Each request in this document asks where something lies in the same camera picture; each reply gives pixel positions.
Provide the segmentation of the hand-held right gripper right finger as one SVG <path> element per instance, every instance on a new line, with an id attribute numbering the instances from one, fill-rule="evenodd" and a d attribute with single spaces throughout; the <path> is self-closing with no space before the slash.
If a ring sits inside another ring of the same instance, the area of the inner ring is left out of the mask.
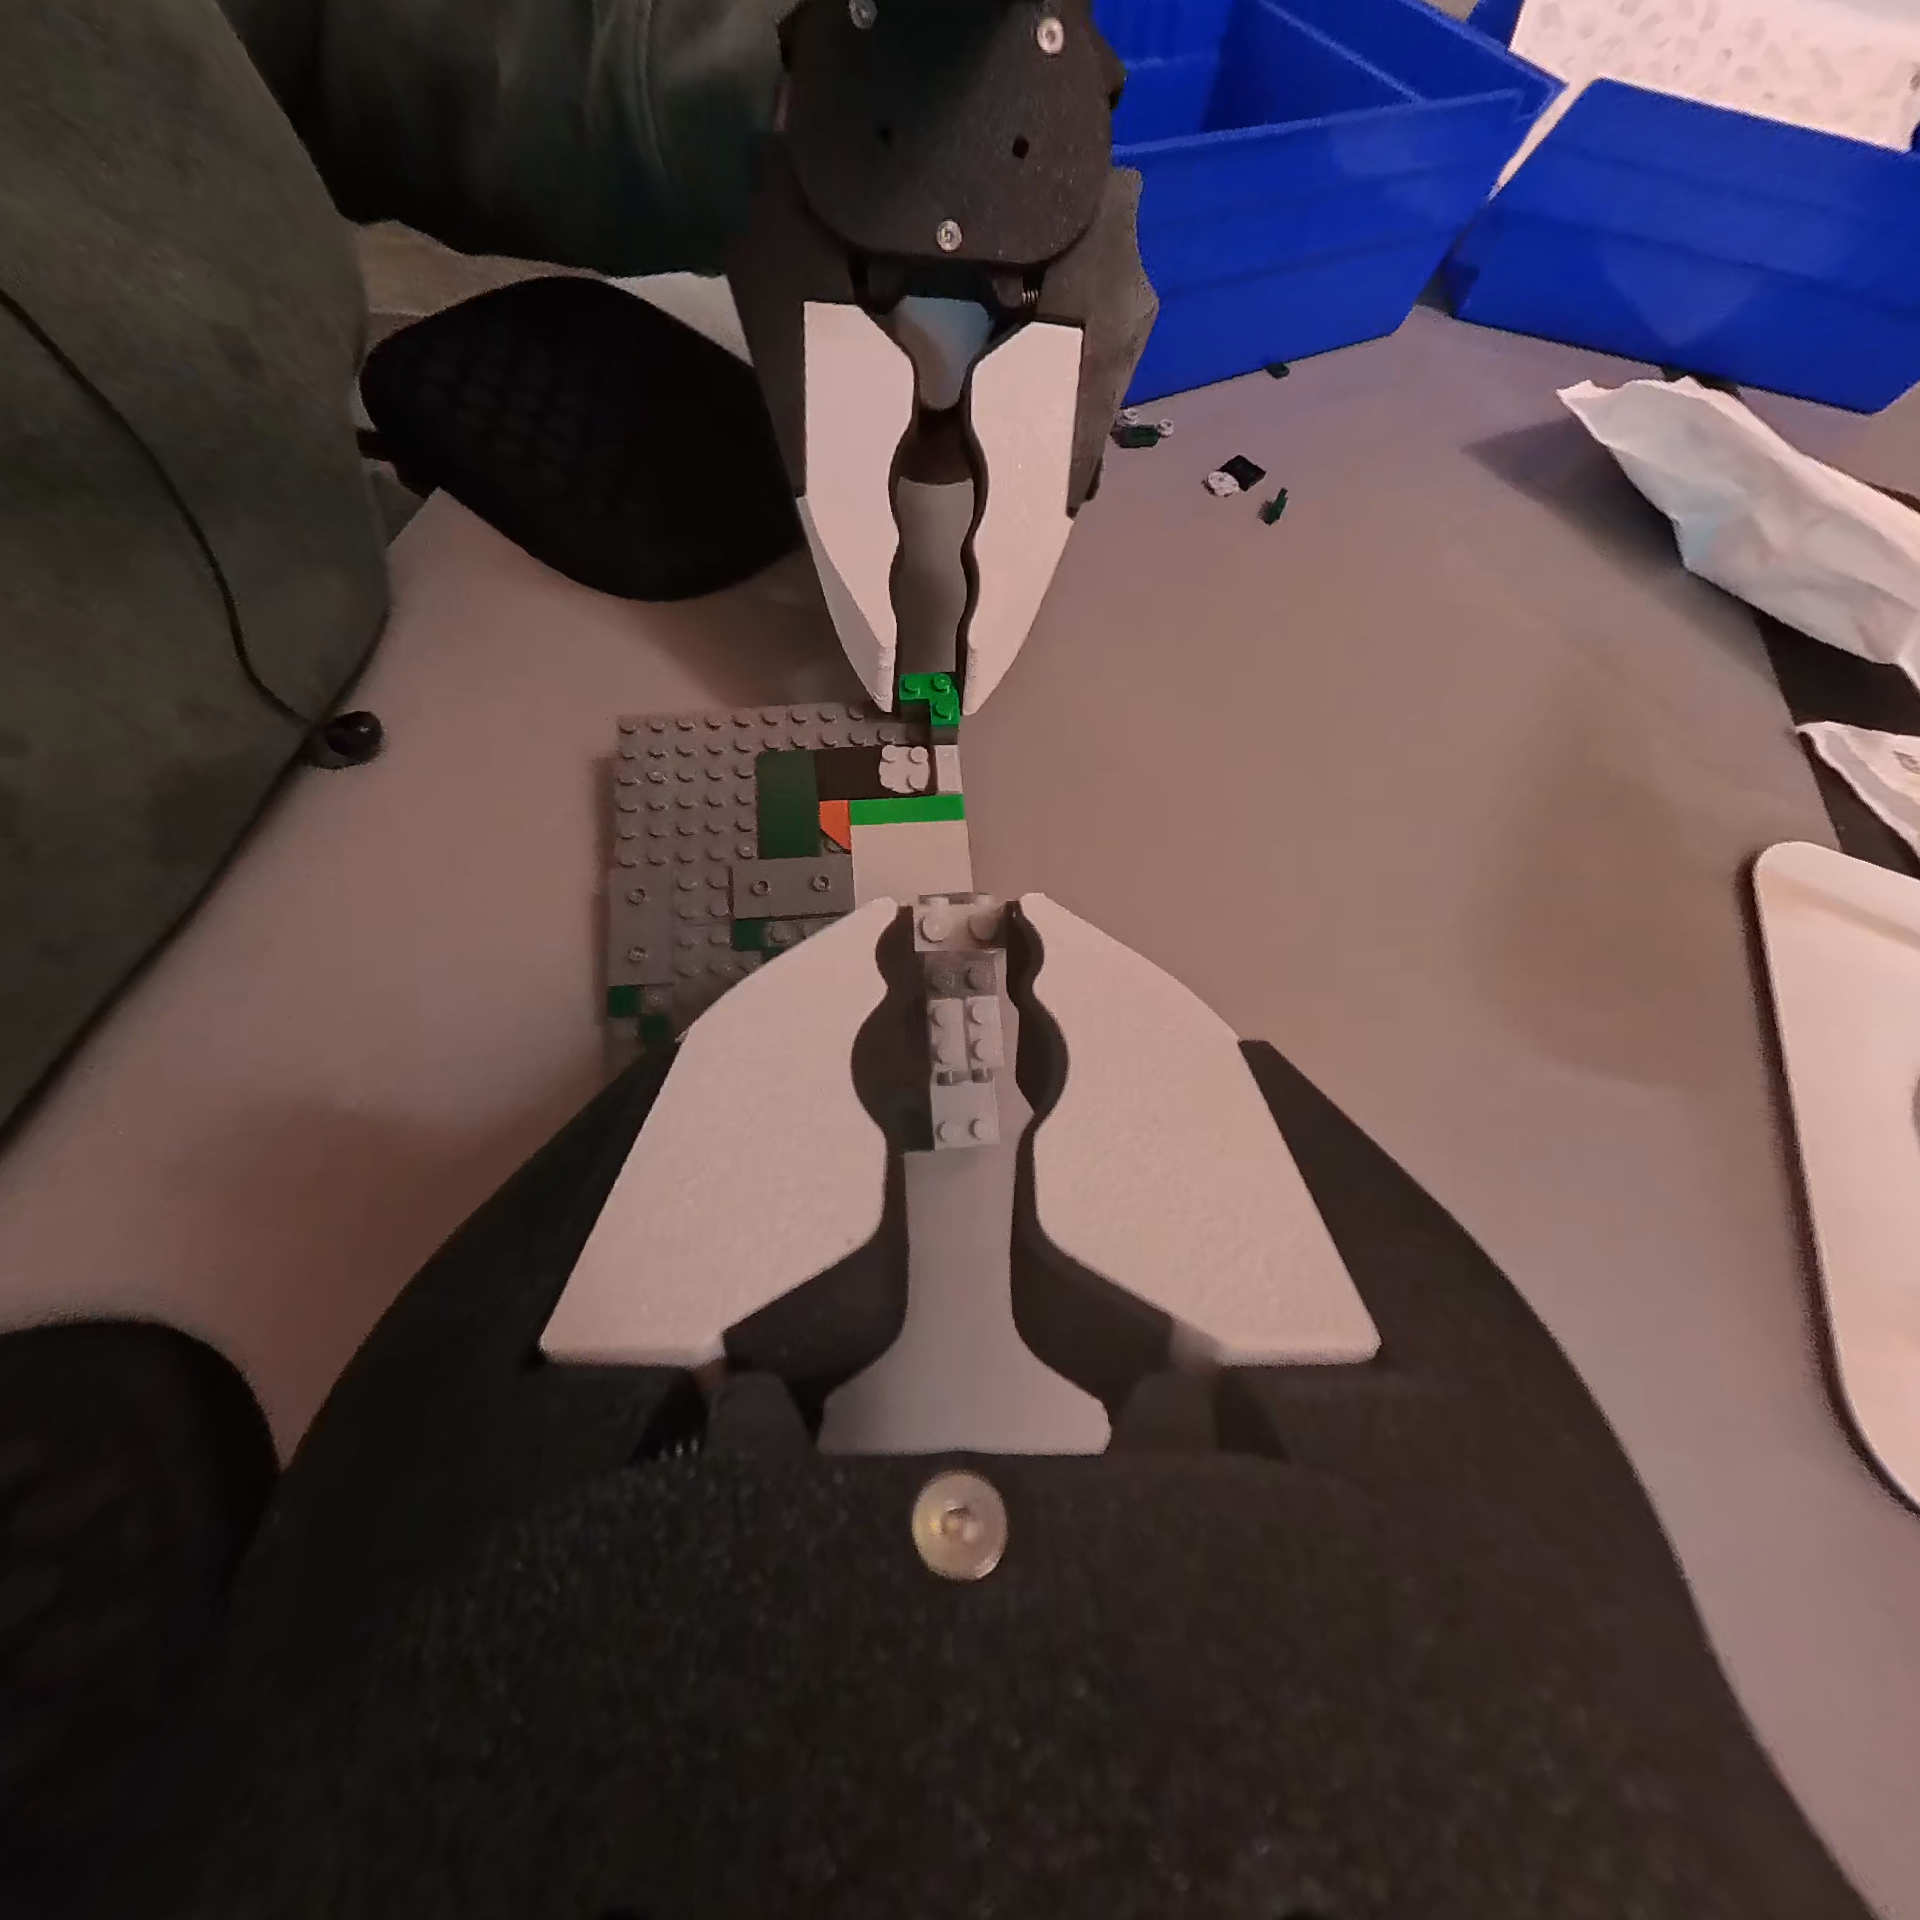
<path id="1" fill-rule="evenodd" d="M 1365 1361 L 1379 1330 L 1235 1030 L 1183 982 L 1044 894 L 1022 1039 L 1063 1041 L 1029 1093 L 1042 1248 L 1171 1320 L 1212 1365 Z"/>

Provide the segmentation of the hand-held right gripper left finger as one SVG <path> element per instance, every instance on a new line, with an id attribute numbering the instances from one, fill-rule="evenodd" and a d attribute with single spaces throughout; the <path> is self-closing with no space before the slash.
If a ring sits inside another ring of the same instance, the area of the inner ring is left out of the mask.
<path id="1" fill-rule="evenodd" d="M 853 1058 L 896 914 L 863 902 L 692 1022 L 543 1324 L 547 1360 L 707 1365 L 878 1234 L 886 1145 Z"/>

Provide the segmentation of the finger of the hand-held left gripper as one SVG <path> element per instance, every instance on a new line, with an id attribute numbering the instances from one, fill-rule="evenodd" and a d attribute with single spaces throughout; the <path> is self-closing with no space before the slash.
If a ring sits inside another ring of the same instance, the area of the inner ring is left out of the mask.
<path id="1" fill-rule="evenodd" d="M 799 525 L 831 625 L 878 709 L 896 702 L 896 458 L 919 406 L 907 350 L 856 304 L 802 305 Z"/>
<path id="2" fill-rule="evenodd" d="M 1083 330 L 1031 319 L 990 346 L 967 383 L 976 455 L 964 542 L 963 710 L 976 713 L 1029 637 L 1072 513 L 1072 438 Z"/>

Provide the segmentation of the light grey brick assembly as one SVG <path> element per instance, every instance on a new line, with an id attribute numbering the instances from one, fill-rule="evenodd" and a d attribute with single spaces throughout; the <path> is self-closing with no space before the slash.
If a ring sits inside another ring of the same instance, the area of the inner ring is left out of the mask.
<path id="1" fill-rule="evenodd" d="M 999 1145 L 1008 1070 L 1004 902 L 920 896 L 909 905 L 909 929 L 923 1008 L 927 1148 Z"/>

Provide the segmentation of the grey toy brick model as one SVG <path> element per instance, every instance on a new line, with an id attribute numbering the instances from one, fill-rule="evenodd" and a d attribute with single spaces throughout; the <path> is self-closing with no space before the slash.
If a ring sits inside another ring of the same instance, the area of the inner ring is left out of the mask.
<path id="1" fill-rule="evenodd" d="M 874 702 L 622 716 L 606 882 L 608 1034 L 658 1052 L 869 901 L 976 890 L 958 736 Z"/>

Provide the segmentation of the grey desk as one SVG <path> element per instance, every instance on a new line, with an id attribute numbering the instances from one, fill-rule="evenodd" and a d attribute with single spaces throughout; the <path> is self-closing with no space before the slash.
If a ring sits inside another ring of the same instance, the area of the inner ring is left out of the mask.
<path id="1" fill-rule="evenodd" d="M 974 872 L 1271 1039 L 1499 1262 L 1916 1914 L 1916 1519 L 1816 1361 L 1744 912 L 1749 857 L 1834 834 L 1752 620 L 1556 399 L 1632 372 L 1418 305 L 1166 401 L 967 727 Z M 1235 455 L 1267 479 L 1212 495 Z M 282 790 L 4 1159 L 4 1324 L 192 1328 L 283 1446 L 603 1078 L 613 720 L 847 690 L 804 554 L 642 608 L 435 495 L 390 575 L 387 751 Z"/>

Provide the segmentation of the black mesh pad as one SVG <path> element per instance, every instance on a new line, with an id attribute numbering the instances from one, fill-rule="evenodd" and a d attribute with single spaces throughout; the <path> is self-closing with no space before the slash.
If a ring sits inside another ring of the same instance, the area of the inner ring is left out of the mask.
<path id="1" fill-rule="evenodd" d="M 400 326 L 359 377 L 402 482 L 594 591 L 686 601 L 802 542 L 752 368 L 606 280 L 468 297 Z"/>

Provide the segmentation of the blue plastic bin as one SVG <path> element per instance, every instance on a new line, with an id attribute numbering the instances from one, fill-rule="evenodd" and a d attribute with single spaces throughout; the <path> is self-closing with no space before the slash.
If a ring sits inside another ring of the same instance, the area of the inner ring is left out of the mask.
<path id="1" fill-rule="evenodd" d="M 1391 333 L 1556 82 L 1423 2 L 1096 2 L 1158 294 L 1128 404 Z"/>
<path id="2" fill-rule="evenodd" d="M 1917 380 L 1917 154 L 1600 80 L 1444 280 L 1468 321 L 1876 413 Z"/>

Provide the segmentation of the white stand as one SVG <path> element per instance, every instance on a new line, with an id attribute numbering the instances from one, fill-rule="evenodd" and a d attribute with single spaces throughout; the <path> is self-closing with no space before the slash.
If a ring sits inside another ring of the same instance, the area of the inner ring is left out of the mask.
<path id="1" fill-rule="evenodd" d="M 1779 844 L 1751 884 L 1838 1402 L 1917 1504 L 1917 882 Z"/>

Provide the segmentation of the person's green sweatshirt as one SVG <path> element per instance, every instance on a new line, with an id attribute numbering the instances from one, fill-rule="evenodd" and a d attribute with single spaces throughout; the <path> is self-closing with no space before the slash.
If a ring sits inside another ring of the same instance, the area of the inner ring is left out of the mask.
<path id="1" fill-rule="evenodd" d="M 389 609 L 346 221 L 219 5 L 2 9 L 2 1104 L 198 906 Z"/>

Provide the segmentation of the white paper bag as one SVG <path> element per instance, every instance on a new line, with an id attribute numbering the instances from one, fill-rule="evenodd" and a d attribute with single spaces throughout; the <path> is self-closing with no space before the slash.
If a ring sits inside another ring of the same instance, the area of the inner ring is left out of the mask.
<path id="1" fill-rule="evenodd" d="M 1556 393 L 1670 524 L 1694 575 L 1917 680 L 1917 517 L 1691 377 Z"/>

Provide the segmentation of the white plastic bag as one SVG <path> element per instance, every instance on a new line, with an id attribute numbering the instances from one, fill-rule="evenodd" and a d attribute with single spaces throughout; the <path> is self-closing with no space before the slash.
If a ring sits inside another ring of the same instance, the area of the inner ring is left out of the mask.
<path id="1" fill-rule="evenodd" d="M 1907 152 L 1916 2 L 1525 2 L 1509 50 L 1598 80 Z"/>

